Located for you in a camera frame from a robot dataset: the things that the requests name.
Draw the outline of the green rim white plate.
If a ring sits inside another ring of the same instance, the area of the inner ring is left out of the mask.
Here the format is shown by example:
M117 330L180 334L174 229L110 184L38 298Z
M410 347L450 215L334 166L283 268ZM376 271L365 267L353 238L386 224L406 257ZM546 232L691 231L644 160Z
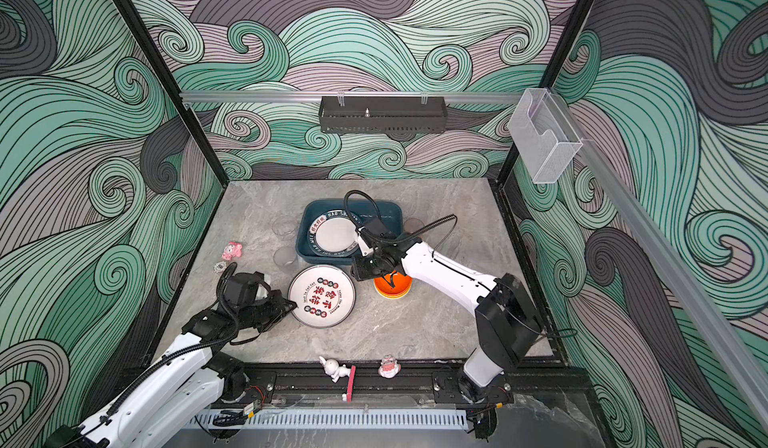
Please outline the green rim white plate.
M307 240L318 256L348 257L357 249L357 225L362 220L343 209L328 210L317 216L309 225Z

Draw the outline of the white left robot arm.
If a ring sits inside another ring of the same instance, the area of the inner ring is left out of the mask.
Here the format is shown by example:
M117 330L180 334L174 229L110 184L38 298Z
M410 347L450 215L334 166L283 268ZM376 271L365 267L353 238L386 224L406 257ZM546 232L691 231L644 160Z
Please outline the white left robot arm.
M244 329L269 331L296 307L263 273L243 273L236 264L228 265L217 282L214 302L182 327L151 366L79 425L58 428L45 446L164 444L206 406L243 398L249 383L245 364L224 353L224 347L241 345Z

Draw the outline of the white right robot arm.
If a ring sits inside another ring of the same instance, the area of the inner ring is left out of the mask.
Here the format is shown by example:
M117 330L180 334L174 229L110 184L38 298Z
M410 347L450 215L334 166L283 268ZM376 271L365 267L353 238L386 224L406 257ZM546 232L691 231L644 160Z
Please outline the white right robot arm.
M310 203L303 215L298 246L308 246L309 268L297 274L288 290L297 319L332 327L351 310L352 297L341 289L354 281L392 283L396 276L421 281L448 296L473 315L477 347L456 376L457 390L469 403L487 400L492 382L516 370L541 339L567 339L572 329L547 331L531 296L512 274L493 276L441 254L424 238L451 214L409 232L392 229L381 206L367 193L350 190L341 199Z

